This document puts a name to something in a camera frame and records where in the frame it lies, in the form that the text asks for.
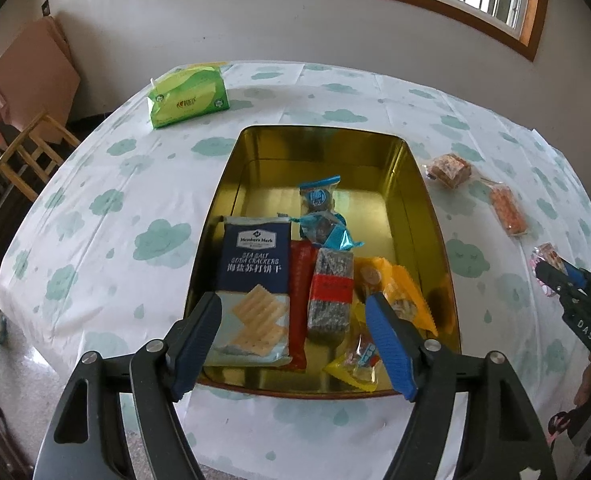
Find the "tiled floor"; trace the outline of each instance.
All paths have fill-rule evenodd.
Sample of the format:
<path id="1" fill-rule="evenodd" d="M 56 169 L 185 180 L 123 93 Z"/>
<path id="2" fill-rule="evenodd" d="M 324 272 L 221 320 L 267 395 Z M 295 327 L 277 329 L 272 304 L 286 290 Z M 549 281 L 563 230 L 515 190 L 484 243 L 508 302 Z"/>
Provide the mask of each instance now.
<path id="1" fill-rule="evenodd" d="M 10 324 L 8 341 L 0 346 L 0 407 L 13 439 L 32 464 L 65 384 L 20 329 Z M 127 441 L 138 480 L 153 480 L 140 436 L 130 432 Z M 207 480 L 237 479 L 206 466 L 202 469 Z"/>

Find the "screw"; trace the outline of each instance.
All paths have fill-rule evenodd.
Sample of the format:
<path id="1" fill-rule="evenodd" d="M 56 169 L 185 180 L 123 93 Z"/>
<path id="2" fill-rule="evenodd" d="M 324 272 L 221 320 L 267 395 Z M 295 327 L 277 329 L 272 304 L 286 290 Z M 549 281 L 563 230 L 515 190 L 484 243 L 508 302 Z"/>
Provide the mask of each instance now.
<path id="1" fill-rule="evenodd" d="M 429 350 L 429 352 L 437 352 L 442 348 L 440 341 L 436 341 L 435 339 L 427 339 L 424 342 L 424 348 Z"/>
<path id="2" fill-rule="evenodd" d="M 159 352 L 164 348 L 164 342 L 161 339 L 154 339 L 153 341 L 149 341 L 146 344 L 146 351 L 147 352 Z"/>
<path id="3" fill-rule="evenodd" d="M 87 352 L 87 353 L 83 354 L 82 359 L 80 359 L 80 361 L 82 361 L 86 365 L 90 365 L 91 363 L 95 363 L 97 358 L 98 358 L 97 352 L 91 351 L 91 352 Z"/>
<path id="4" fill-rule="evenodd" d="M 491 352 L 491 354 L 489 355 L 489 359 L 491 359 L 492 363 L 495 363 L 496 365 L 501 365 L 504 361 L 507 360 L 506 357 L 504 357 L 504 354 L 502 352 Z"/>

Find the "chair backrest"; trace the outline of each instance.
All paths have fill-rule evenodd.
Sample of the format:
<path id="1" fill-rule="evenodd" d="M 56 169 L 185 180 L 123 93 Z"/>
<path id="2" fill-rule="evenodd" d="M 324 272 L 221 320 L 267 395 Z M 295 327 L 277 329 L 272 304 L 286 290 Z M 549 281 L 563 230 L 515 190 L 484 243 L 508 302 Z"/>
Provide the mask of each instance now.
<path id="1" fill-rule="evenodd" d="M 76 137 L 69 130 L 58 123 L 46 112 L 42 112 L 41 114 L 37 115 L 37 117 L 35 117 L 34 120 L 32 120 L 31 123 L 29 123 L 29 125 L 23 129 L 15 139 L 13 139 L 13 142 L 6 150 L 4 150 L 4 153 L 0 157 L 0 173 L 6 176 L 11 181 L 11 183 L 32 202 L 36 201 L 38 198 L 38 193 L 35 192 L 31 186 L 22 179 L 20 174 L 13 171 L 8 161 L 14 153 L 18 153 L 18 155 L 20 155 L 22 160 L 24 160 L 26 163 L 25 168 L 31 168 L 45 184 L 49 181 L 54 169 L 62 166 L 64 159 L 58 155 L 53 150 L 53 148 L 40 137 L 37 132 L 34 131 L 35 127 L 43 121 L 50 123 L 52 126 L 57 128 L 63 135 L 64 140 L 66 140 L 66 142 L 69 143 L 71 147 L 76 148 L 80 145 L 80 141 L 76 139 Z M 35 145 L 37 145 L 37 148 L 35 148 L 31 153 L 29 153 L 22 145 L 22 143 L 27 138 L 31 139 Z M 45 155 L 51 159 L 48 166 L 44 169 L 38 164 L 38 157 L 43 153 L 45 153 Z"/>

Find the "wall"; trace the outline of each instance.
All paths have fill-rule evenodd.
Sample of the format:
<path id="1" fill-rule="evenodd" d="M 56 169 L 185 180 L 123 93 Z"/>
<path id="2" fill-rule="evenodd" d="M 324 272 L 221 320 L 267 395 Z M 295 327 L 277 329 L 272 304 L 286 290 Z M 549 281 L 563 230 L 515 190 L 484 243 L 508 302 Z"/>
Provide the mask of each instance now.
<path id="1" fill-rule="evenodd" d="M 8 0 L 0 53 L 44 0 Z M 591 196 L 591 12 L 549 0 L 535 62 L 461 23 L 388 0 L 50 0 L 82 86 L 74 117 L 112 110 L 189 62 L 306 60 L 432 86 L 536 128 Z"/>

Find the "metal container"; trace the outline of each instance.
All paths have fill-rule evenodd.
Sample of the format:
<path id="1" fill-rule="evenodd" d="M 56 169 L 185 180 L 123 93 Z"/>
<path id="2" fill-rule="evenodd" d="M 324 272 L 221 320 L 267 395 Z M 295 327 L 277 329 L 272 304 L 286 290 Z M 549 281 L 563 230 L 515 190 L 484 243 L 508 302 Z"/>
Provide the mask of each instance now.
<path id="1" fill-rule="evenodd" d="M 347 219 L 356 256 L 383 256 L 407 267 L 438 328 L 438 339 L 460 352 L 453 284 L 440 227 L 409 146 L 399 137 L 346 128 L 250 126 L 237 140 L 209 210 L 191 276 L 186 313 L 214 290 L 223 216 L 300 216 L 298 184 L 341 175 L 335 208 Z M 299 239 L 296 224 L 292 239 Z M 199 381 L 220 388 L 279 397 L 345 399 L 395 392 L 384 367 L 377 390 L 366 393 L 322 368 L 343 346 L 307 340 L 306 372 L 275 368 L 205 367 Z"/>

